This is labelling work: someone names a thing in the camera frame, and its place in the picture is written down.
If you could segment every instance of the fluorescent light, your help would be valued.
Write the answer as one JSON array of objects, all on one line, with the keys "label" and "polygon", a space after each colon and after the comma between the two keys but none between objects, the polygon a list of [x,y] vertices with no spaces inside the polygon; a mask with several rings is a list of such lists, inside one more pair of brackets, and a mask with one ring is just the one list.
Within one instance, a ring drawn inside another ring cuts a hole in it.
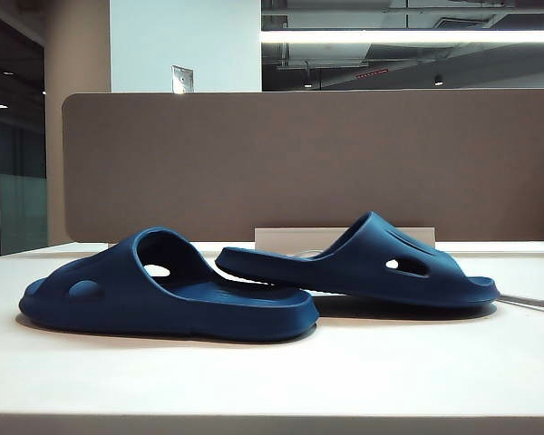
[{"label": "fluorescent light", "polygon": [[544,30],[280,30],[260,32],[263,44],[544,43]]}]

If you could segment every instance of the ceiling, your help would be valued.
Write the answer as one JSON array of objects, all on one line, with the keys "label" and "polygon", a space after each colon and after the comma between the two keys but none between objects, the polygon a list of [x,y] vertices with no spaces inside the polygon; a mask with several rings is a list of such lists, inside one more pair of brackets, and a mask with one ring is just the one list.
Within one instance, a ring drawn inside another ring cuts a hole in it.
[{"label": "ceiling", "polygon": [[[436,11],[396,9],[442,8]],[[504,14],[503,7],[544,8],[544,0],[263,0],[262,30],[281,29],[544,29],[542,14]],[[311,89],[371,89],[376,76],[443,63],[505,46],[489,44],[263,44],[264,91],[303,90],[307,75]],[[400,82],[393,88],[418,87]]]}]

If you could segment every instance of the exposed ceiling pipe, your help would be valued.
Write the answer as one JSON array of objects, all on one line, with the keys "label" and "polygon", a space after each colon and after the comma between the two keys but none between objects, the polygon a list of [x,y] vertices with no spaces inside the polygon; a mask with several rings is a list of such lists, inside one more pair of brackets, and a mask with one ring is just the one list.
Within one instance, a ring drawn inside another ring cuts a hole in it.
[{"label": "exposed ceiling pipe", "polygon": [[366,7],[326,7],[322,9],[311,8],[282,8],[262,9],[264,16],[278,15],[334,15],[334,14],[387,14],[387,15],[424,15],[424,14],[506,14],[506,15],[544,15],[544,7],[389,7],[386,9]]}]

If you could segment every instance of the blue slide sandal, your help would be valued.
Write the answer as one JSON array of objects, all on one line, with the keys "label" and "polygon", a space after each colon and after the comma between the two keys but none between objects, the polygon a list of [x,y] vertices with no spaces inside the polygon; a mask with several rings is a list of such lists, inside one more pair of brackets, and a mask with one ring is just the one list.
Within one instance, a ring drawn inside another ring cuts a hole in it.
[{"label": "blue slide sandal", "polygon": [[[167,276],[151,276],[146,265]],[[103,334],[204,335],[268,342],[315,324],[309,293],[230,281],[179,234],[154,227],[30,284],[20,310],[37,324]]]},{"label": "blue slide sandal", "polygon": [[317,256],[227,247],[216,264],[252,281],[411,305],[465,308],[499,295],[491,278],[467,277],[449,254],[407,236],[374,212]]}]

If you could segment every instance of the cable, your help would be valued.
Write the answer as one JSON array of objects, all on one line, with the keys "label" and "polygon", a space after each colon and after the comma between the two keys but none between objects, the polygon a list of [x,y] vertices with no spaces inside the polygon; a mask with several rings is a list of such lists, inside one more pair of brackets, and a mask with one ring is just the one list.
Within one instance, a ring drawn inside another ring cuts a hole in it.
[{"label": "cable", "polygon": [[513,302],[515,304],[541,306],[544,308],[544,299],[532,299],[531,297],[500,295],[498,296],[497,300],[501,302]]}]

